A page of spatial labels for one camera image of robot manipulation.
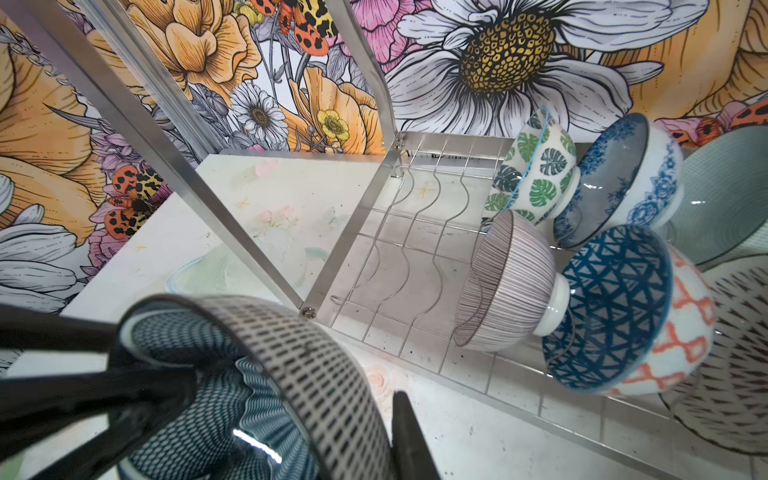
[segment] white countertop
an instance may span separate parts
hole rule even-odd
[[[262,221],[265,217],[261,214],[265,210],[274,213],[285,205],[293,205],[290,215],[297,222],[291,231],[295,237],[300,238],[313,234],[315,230],[310,227],[310,220],[321,217],[329,205],[335,205],[334,214],[337,217],[351,213],[356,199],[362,194],[377,167],[375,164],[288,160],[279,161],[280,165],[276,168],[262,167],[264,171],[272,168],[274,172],[264,177],[254,177],[255,166],[264,165],[264,162],[257,157],[211,155],[197,171],[243,222]],[[333,170],[332,175],[325,177],[330,179],[330,184],[328,181],[319,181],[317,175],[306,176],[307,168],[317,168],[323,164],[326,165],[322,168]],[[283,167],[286,167],[286,176],[279,174]],[[302,176],[305,181],[295,180],[291,188],[280,186],[279,182],[269,186],[268,180],[284,182],[292,176],[296,178],[294,168],[305,172]],[[307,202],[304,199],[308,194],[317,195],[318,200]],[[332,246],[336,238],[329,233],[316,240],[329,242]],[[218,244],[218,238],[175,194],[74,298],[63,314],[116,323],[137,300],[152,293],[164,292],[167,278],[176,269],[204,255]],[[311,285],[315,268],[311,260],[307,260],[306,278],[300,285],[300,291]],[[258,294],[265,298],[271,297],[266,289]],[[435,381],[435,378],[423,375],[419,369],[410,368],[402,361],[393,361],[386,353],[371,346],[347,339],[338,333],[334,333],[334,337],[345,344],[365,369],[388,427],[391,421],[391,394],[398,389],[409,394],[443,478],[650,478],[486,405],[473,396],[463,394],[460,388],[449,388],[448,380]],[[104,356],[95,354],[27,352],[8,374],[26,376],[99,371],[104,368],[104,364]],[[495,370],[502,371],[504,368],[507,366],[501,364]],[[525,406],[520,402],[525,402],[528,390],[519,372],[513,372],[510,364],[506,374],[502,371],[502,374],[496,376],[497,379],[508,378],[509,381],[495,384],[495,388],[501,397],[508,397],[511,405],[524,409]],[[571,423],[577,427],[594,424],[594,410],[574,404],[571,398],[564,397],[561,402],[550,402],[545,408],[552,415],[559,416],[562,423]],[[621,405],[611,408],[615,410],[610,412],[612,421],[604,427],[606,439],[611,435],[615,448],[647,461],[668,464],[679,475],[688,478],[750,478],[750,462],[747,457],[717,449],[693,437],[681,426],[660,421],[658,417],[651,420],[639,419],[636,409],[626,407],[624,410]],[[38,471],[45,463],[77,445],[78,441],[91,438],[104,426],[103,419],[82,422],[58,439],[36,445],[25,454],[22,478]],[[668,440],[671,435],[675,438],[673,444],[659,443],[660,437]],[[669,445],[674,445],[673,451],[670,451]]]

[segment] screw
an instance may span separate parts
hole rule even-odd
[[[311,306],[308,306],[301,310],[301,316],[303,316],[307,320],[314,320],[315,318],[317,318],[317,311]]]

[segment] stainless steel dish rack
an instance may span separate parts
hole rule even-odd
[[[662,425],[670,455],[676,455],[681,427],[660,403],[568,396],[572,394],[558,389],[545,375],[543,355],[534,340],[495,355],[451,343],[458,295],[482,238],[479,224],[485,195],[512,139],[397,131],[384,75],[349,5],[346,0],[326,3],[371,86],[389,149],[305,299],[166,139],[55,0],[0,0],[0,8],[284,304],[329,327],[333,335],[353,338],[391,362],[563,439],[657,478],[689,478],[676,470],[674,458],[659,465],[621,448],[620,442],[609,441],[612,412],[629,409],[631,415],[636,412]],[[131,56],[130,65],[153,67],[151,72],[147,67],[140,78],[148,82],[148,90],[158,93],[172,121],[197,138],[200,149],[219,153],[207,125],[183,104],[183,95],[168,87],[173,83],[156,68],[157,59],[142,60],[149,50],[119,5],[111,0],[84,0],[84,4],[92,16],[101,13],[98,26],[108,38],[123,44],[118,51]],[[588,147],[577,144],[579,156]],[[325,154],[317,157],[333,159]],[[552,248],[558,266],[563,267],[570,253],[554,244]],[[494,384],[498,378],[494,375],[513,367],[527,386],[505,396]],[[524,398],[507,401],[510,397]],[[599,419],[594,430],[575,428],[567,416],[549,416],[551,402],[576,404],[578,411],[589,412]],[[755,458],[745,461],[756,478]]]

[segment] white table surface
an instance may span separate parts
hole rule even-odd
[[[283,204],[282,198],[264,197],[258,182],[263,183],[268,178],[258,178],[254,182],[248,177],[248,172],[253,169],[251,165],[259,162],[261,160],[255,157],[211,155],[197,171],[217,193],[221,192],[225,204],[246,221],[261,210],[273,210]],[[354,164],[342,166],[342,169],[345,173],[338,179],[338,184],[319,185],[318,191],[331,196],[334,192],[338,195],[344,191],[359,197],[360,189],[368,184],[376,165]],[[239,185],[233,186],[233,177],[239,179]],[[302,187],[297,186],[296,191],[300,190]],[[249,193],[240,199],[243,191]],[[184,232],[184,235],[179,236],[178,232]],[[177,268],[204,255],[219,243],[207,225],[175,194],[74,298],[63,314],[116,323],[137,300],[164,292],[166,279]],[[270,294],[265,292],[261,296],[269,298]],[[337,334],[335,337],[341,339],[366,371],[388,427],[392,393],[404,390],[409,394],[443,478],[650,478],[465,396],[443,382],[435,382],[413,369],[403,368],[401,364],[389,361],[385,353],[351,339],[345,341]],[[100,371],[104,365],[103,355],[27,352],[8,375]],[[508,388],[513,389],[509,392],[514,396],[514,387]],[[575,422],[584,420],[584,415],[589,414],[567,403],[560,407],[557,410],[558,406],[552,406]],[[653,447],[658,435],[669,432],[669,425],[657,429],[653,425],[650,428],[649,425],[638,425],[637,420],[631,418],[637,414],[633,409],[615,414],[619,419],[613,427],[617,442],[634,450],[636,455],[645,455],[648,459],[658,457],[662,463],[673,462],[678,473],[688,478],[750,478],[747,457],[716,449],[679,426],[674,430],[675,435],[682,435],[685,441],[676,442],[676,451],[670,455]],[[53,458],[92,438],[104,427],[104,419],[92,419],[36,445],[25,454],[22,478],[28,478]],[[112,471],[105,478],[116,478],[116,474]]]

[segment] floral wallpaper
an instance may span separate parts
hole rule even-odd
[[[383,152],[323,0],[120,1],[231,146]],[[511,137],[547,105],[576,141],[639,111],[697,147],[768,113],[767,0],[350,5],[403,130]]]
[[[196,164],[78,0],[58,1]],[[225,144],[385,152],[379,106],[323,0],[116,1]],[[576,141],[637,111],[699,147],[768,118],[768,0],[349,3],[403,130],[512,137],[546,105]],[[0,302],[61,310],[168,195],[2,16]]]
[[[68,0],[60,4],[197,165],[190,146],[93,25]],[[170,195],[156,174],[154,187],[142,191],[119,181],[153,172],[0,12],[0,303],[61,311]],[[110,215],[119,221],[110,225]],[[0,351],[0,376],[18,354]]]

